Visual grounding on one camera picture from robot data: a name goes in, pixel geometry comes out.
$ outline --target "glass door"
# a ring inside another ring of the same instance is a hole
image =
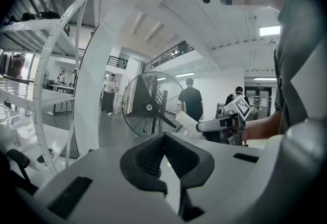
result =
[[[245,95],[248,97],[251,107],[251,113],[247,117],[247,121],[263,119],[270,116],[270,87],[245,87]]]

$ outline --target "standing fan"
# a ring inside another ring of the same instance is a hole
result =
[[[160,131],[178,132],[179,94],[182,86],[161,72],[146,72],[126,87],[122,111],[127,125],[139,136]]]

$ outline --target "glass panel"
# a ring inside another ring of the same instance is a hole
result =
[[[21,69],[22,79],[27,79],[27,75],[29,73],[29,68],[31,65],[32,57],[33,57],[33,54],[26,54],[26,56],[25,56],[25,63]]]
[[[246,118],[247,121],[250,120],[254,120],[254,110],[255,110],[255,100],[256,100],[256,95],[255,95],[255,91],[249,91],[246,90],[245,95],[248,97],[249,99],[249,103],[250,103],[250,107],[251,107],[251,113],[250,115]]]
[[[263,119],[268,116],[269,101],[269,91],[260,91],[258,119]]]

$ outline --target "black railing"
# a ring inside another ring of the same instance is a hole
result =
[[[150,62],[144,65],[144,72],[150,71],[151,69],[169,61],[174,58],[177,58],[187,52],[193,51],[192,48],[185,40],[181,43],[173,46],[172,48],[168,49],[167,51],[163,52],[158,57],[152,59]]]
[[[109,61],[108,61],[108,65],[110,66],[116,66],[117,68],[121,68],[121,69],[126,69],[127,66],[127,59],[124,58],[116,58],[113,56],[109,57]]]

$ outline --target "woman in white top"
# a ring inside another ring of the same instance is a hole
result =
[[[65,71],[62,71],[58,76],[58,83],[65,83],[65,78],[66,78]]]
[[[102,91],[101,111],[106,111],[107,114],[112,115],[114,93],[118,92],[116,86],[116,75],[114,73],[112,73],[110,78],[105,81]]]

